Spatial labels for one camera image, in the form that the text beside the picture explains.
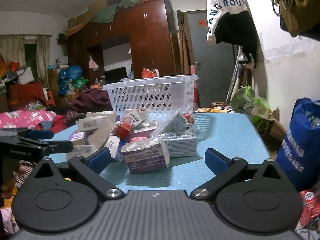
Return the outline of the purple box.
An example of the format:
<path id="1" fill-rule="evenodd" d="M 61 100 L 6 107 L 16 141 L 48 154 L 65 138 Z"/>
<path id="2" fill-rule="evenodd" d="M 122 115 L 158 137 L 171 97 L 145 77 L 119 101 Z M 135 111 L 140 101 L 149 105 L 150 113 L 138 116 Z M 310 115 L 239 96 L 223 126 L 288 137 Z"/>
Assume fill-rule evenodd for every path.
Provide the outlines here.
<path id="1" fill-rule="evenodd" d="M 128 143 L 121 152 L 131 174 L 161 170 L 170 164 L 168 148 L 159 137 Z"/>

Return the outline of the red small box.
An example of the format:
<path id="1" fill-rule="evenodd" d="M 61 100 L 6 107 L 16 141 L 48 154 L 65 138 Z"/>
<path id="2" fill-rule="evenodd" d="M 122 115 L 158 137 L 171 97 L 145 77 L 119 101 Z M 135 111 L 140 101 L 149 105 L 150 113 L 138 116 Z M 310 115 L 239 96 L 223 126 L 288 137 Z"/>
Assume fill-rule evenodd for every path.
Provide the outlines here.
<path id="1" fill-rule="evenodd" d="M 132 119 L 130 117 L 124 116 L 116 129 L 116 136 L 120 137 L 121 139 L 126 139 L 129 135 L 129 132 L 131 131 L 132 127 Z"/>

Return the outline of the pink floral blanket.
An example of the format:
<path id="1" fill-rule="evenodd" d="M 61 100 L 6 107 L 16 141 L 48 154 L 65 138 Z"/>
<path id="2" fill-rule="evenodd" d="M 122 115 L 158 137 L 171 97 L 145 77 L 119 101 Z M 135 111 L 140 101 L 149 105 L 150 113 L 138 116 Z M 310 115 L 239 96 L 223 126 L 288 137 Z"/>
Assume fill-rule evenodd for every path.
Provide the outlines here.
<path id="1" fill-rule="evenodd" d="M 52 111 L 17 110 L 1 113 L 0 128 L 34 128 L 43 121 L 53 121 L 56 113 Z"/>

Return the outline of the white grey printed box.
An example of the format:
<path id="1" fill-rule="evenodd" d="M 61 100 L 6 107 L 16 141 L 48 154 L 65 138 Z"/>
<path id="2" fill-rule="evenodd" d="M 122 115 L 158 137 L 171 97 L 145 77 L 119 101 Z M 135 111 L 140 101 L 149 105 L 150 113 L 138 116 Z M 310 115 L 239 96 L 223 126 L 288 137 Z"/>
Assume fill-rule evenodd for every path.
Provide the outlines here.
<path id="1" fill-rule="evenodd" d="M 165 142 L 170 157 L 191 157 L 197 154 L 196 135 L 192 132 L 163 133 L 160 137 Z"/>

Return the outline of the blue plastic bags pile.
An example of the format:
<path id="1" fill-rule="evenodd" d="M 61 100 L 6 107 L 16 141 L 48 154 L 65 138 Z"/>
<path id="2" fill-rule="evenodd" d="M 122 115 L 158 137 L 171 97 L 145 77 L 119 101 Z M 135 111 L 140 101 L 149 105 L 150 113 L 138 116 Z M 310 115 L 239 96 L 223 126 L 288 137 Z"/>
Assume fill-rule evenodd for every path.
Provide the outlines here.
<path id="1" fill-rule="evenodd" d="M 60 97 L 75 93 L 79 88 L 86 87 L 88 79 L 82 76 L 82 69 L 80 66 L 71 66 L 61 69 L 57 76 L 58 95 Z"/>

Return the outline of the maroon clothes pile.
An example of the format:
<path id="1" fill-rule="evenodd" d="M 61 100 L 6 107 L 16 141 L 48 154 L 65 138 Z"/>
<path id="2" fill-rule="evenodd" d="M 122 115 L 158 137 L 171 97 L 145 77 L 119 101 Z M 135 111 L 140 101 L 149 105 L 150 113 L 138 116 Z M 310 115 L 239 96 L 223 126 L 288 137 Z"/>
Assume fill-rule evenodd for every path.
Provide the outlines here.
<path id="1" fill-rule="evenodd" d="M 97 88 L 82 91 L 69 109 L 79 113 L 113 111 L 107 91 Z"/>

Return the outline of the white Kent box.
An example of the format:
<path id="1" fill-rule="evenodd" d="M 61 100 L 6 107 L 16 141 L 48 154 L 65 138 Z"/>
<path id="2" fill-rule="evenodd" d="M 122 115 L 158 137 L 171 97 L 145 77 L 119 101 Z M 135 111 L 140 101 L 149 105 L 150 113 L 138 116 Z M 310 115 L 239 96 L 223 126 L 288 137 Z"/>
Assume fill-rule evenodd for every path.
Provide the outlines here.
<path id="1" fill-rule="evenodd" d="M 142 122 L 148 120 L 149 111 L 147 109 L 126 109 L 125 116 L 132 119 L 133 127 L 137 127 Z"/>

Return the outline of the blue shopping bag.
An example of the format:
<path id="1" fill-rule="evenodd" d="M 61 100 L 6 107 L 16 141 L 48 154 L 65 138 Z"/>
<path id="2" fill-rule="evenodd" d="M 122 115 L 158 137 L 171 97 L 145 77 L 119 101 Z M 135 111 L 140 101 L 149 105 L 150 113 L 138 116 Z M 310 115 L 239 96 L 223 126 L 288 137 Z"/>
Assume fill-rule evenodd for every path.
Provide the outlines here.
<path id="1" fill-rule="evenodd" d="M 319 101 L 298 99 L 276 162 L 298 192 L 319 181 Z"/>

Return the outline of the green white plastic bag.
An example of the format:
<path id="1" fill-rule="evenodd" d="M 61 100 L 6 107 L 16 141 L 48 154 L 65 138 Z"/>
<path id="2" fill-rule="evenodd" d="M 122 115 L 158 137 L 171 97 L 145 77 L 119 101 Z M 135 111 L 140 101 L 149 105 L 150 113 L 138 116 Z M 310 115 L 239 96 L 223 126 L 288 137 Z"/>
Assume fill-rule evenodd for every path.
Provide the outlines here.
<path id="1" fill-rule="evenodd" d="M 260 119 L 268 120 L 271 114 L 268 102 L 251 86 L 241 87 L 234 93 L 231 107 L 236 113 L 245 114 L 255 125 Z"/>

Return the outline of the beige curtain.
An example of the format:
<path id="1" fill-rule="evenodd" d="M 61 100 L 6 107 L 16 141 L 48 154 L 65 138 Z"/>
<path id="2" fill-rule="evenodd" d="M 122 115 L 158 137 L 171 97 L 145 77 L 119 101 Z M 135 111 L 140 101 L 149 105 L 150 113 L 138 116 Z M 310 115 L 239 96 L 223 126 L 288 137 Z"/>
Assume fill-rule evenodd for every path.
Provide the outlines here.
<path id="1" fill-rule="evenodd" d="M 18 62 L 25 66 L 25 36 L 1 35 L 1 57 L 6 63 Z M 36 35 L 36 70 L 39 82 L 48 86 L 50 36 Z"/>

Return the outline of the white plastic laundry basket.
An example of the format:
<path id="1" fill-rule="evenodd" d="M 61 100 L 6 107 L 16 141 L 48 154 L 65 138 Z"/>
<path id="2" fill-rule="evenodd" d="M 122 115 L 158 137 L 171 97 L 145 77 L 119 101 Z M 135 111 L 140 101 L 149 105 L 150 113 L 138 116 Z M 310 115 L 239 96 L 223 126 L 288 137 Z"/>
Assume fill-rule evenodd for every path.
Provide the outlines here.
<path id="1" fill-rule="evenodd" d="M 197 75 L 174 75 L 135 79 L 104 85 L 112 108 L 119 116 L 131 109 L 146 109 L 151 120 L 171 112 L 191 113 Z"/>

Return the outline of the grey door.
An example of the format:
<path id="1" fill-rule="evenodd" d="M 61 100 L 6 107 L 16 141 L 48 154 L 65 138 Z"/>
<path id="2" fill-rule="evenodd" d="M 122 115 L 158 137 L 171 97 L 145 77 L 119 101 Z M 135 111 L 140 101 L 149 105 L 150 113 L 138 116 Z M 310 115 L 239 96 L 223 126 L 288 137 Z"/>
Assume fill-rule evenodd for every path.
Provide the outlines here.
<path id="1" fill-rule="evenodd" d="M 186 14 L 198 75 L 199 106 L 210 107 L 212 102 L 225 102 L 236 61 L 236 46 L 229 43 L 209 45 L 207 15 L 204 10 Z"/>

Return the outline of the orange white hanging bag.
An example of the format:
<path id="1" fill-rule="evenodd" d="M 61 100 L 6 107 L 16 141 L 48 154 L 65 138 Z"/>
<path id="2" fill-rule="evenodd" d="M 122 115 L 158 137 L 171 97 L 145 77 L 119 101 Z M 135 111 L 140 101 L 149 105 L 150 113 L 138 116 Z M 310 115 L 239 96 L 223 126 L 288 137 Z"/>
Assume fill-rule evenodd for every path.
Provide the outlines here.
<path id="1" fill-rule="evenodd" d="M 142 78 L 152 78 L 152 77 L 159 77 L 159 72 L 157 69 L 146 69 L 143 68 L 142 70 Z"/>

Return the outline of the dark red wooden wardrobe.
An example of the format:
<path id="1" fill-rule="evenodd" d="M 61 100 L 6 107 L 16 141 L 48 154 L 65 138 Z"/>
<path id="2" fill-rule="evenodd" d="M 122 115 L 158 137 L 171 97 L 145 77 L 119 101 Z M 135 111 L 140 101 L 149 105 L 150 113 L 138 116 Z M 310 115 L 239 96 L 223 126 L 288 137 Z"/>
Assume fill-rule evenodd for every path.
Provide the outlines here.
<path id="1" fill-rule="evenodd" d="M 120 9 L 111 23 L 88 22 L 67 38 L 68 62 L 80 66 L 93 84 L 105 72 L 103 51 L 124 43 L 130 44 L 135 78 L 144 68 L 157 69 L 161 76 L 180 74 L 172 8 L 165 0 Z"/>

